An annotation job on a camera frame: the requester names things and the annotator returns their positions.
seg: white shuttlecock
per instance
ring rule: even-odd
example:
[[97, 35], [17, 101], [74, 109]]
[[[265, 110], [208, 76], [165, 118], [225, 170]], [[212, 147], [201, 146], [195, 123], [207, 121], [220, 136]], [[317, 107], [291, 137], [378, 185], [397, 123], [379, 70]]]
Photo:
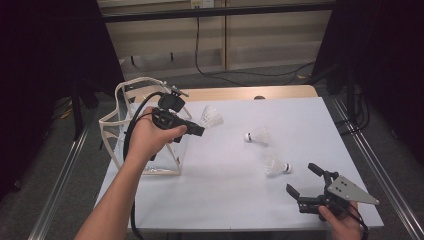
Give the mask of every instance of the white shuttlecock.
[[268, 145], [268, 130], [265, 127], [256, 128], [253, 131], [244, 134], [244, 140], [246, 142], [259, 142]]
[[199, 125], [208, 129], [224, 123], [221, 114], [214, 107], [207, 105], [203, 110]]
[[265, 165], [265, 175], [267, 176], [275, 176], [281, 173], [291, 173], [293, 169], [289, 163], [278, 160], [275, 155], [269, 155]]

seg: white wall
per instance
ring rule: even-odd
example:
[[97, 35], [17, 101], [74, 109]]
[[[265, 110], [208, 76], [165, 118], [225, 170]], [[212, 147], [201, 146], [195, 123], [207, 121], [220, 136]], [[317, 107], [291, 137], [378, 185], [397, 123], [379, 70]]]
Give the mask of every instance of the white wall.
[[[190, 1], [170, 1], [172, 2], [108, 7], [101, 10], [103, 13], [128, 13], [190, 8]], [[224, 2], [224, 0], [216, 0], [215, 6], [223, 6]], [[296, 2], [304, 3], [301, 0], [227, 0], [227, 4], [230, 6]], [[227, 59], [232, 59], [229, 56], [231, 52], [234, 52], [237, 48], [246, 47], [258, 48], [288, 44], [297, 46], [300, 51], [302, 43], [310, 46], [311, 42], [319, 43], [322, 40], [330, 13], [331, 11], [319, 11], [228, 16], [228, 51], [222, 52], [222, 57], [224, 59], [224, 56], [227, 55]], [[201, 18], [200, 49], [224, 49], [224, 27], [224, 17]], [[107, 28], [118, 57], [157, 53], [169, 54], [169, 52], [194, 51], [195, 48], [197, 23], [194, 18], [108, 23]], [[316, 52], [311, 53], [311, 56], [316, 56]]]

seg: human hand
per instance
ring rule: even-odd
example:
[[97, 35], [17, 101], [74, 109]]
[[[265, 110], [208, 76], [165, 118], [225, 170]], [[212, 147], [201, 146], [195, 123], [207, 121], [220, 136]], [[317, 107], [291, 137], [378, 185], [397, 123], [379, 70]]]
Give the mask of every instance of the human hand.
[[[357, 202], [351, 202], [351, 205], [358, 209]], [[349, 212], [354, 216], [358, 217], [358, 213], [349, 206]], [[333, 213], [325, 206], [320, 206], [318, 208], [321, 215], [327, 220], [331, 225], [331, 235], [333, 240], [359, 240], [361, 239], [361, 231], [359, 223], [351, 218], [350, 216], [345, 216], [343, 219], [338, 219], [333, 215]]]
[[132, 132], [127, 159], [150, 159], [151, 156], [159, 152], [166, 143], [172, 139], [184, 135], [187, 127], [184, 125], [162, 130], [152, 122], [153, 107], [147, 107], [138, 119]]

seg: aluminum rail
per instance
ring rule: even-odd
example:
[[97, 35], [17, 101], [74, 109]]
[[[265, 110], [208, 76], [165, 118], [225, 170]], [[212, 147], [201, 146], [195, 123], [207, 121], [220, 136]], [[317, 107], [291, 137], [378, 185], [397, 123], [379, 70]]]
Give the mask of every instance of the aluminum rail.
[[66, 158], [66, 161], [63, 165], [62, 171], [60, 172], [56, 184], [53, 187], [53, 190], [50, 193], [49, 198], [44, 204], [43, 210], [41, 211], [35, 226], [33, 227], [28, 240], [41, 240], [45, 239], [47, 232], [49, 230], [50, 224], [53, 220], [53, 217], [56, 213], [56, 210], [59, 207], [59, 203], [63, 193], [65, 192], [66, 185], [68, 184], [69, 177], [72, 173], [79, 153], [81, 152], [82, 147], [84, 146], [85, 139], [87, 137], [88, 127], [94, 122], [96, 110], [91, 110], [88, 113], [86, 118], [87, 124], [82, 130], [79, 138], [74, 141], [71, 150]]
[[[346, 114], [347, 107], [343, 101], [339, 99], [333, 99], [333, 103], [336, 106], [340, 116], [343, 120], [347, 122], [347, 127], [349, 131], [354, 130], [354, 125], [348, 121], [348, 115]], [[372, 150], [371, 146], [368, 144], [368, 141], [365, 139], [365, 136], [361, 131], [351, 133], [351, 136], [355, 140], [358, 148], [361, 150], [365, 160], [367, 161], [369, 167], [373, 171], [377, 181], [380, 183], [383, 191], [386, 193], [387, 198], [391, 202], [394, 210], [398, 214], [400, 220], [408, 231], [411, 239], [420, 240], [424, 239], [424, 230], [418, 221], [418, 218], [414, 214], [414, 211], [407, 203], [406, 199], [402, 196], [399, 190], [394, 185], [393, 181], [390, 179], [389, 174], [384, 169], [381, 164], [380, 159]]]
[[146, 13], [104, 14], [101, 19], [104, 22], [130, 22], [130, 21], [146, 21], [146, 20], [160, 20], [160, 19], [215, 17], [215, 16], [230, 16], [230, 15], [282, 13], [282, 12], [324, 11], [324, 10], [332, 10], [338, 5], [339, 4], [336, 4], [336, 2], [334, 1], [334, 2], [322, 2], [322, 3], [283, 4], [283, 5], [255, 6], [255, 7], [220, 7], [220, 8], [184, 9], [184, 10], [158, 11], [158, 12], [146, 12]]

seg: white table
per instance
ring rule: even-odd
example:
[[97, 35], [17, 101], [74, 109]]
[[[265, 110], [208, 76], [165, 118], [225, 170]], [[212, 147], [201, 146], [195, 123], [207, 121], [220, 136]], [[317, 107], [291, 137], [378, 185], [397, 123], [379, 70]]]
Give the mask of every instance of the white table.
[[[189, 102], [197, 121], [206, 105], [224, 124], [189, 136], [182, 176], [142, 176], [136, 196], [136, 224], [145, 231], [299, 231], [328, 229], [317, 215], [299, 213], [285, 191], [290, 183], [301, 196], [323, 193], [324, 180], [308, 163], [338, 171], [365, 186], [321, 98]], [[244, 133], [266, 126], [268, 147], [243, 140]], [[264, 174], [263, 160], [273, 153], [293, 166], [291, 174]], [[116, 175], [109, 166], [99, 199]], [[369, 227], [383, 222], [373, 205], [360, 204]]]

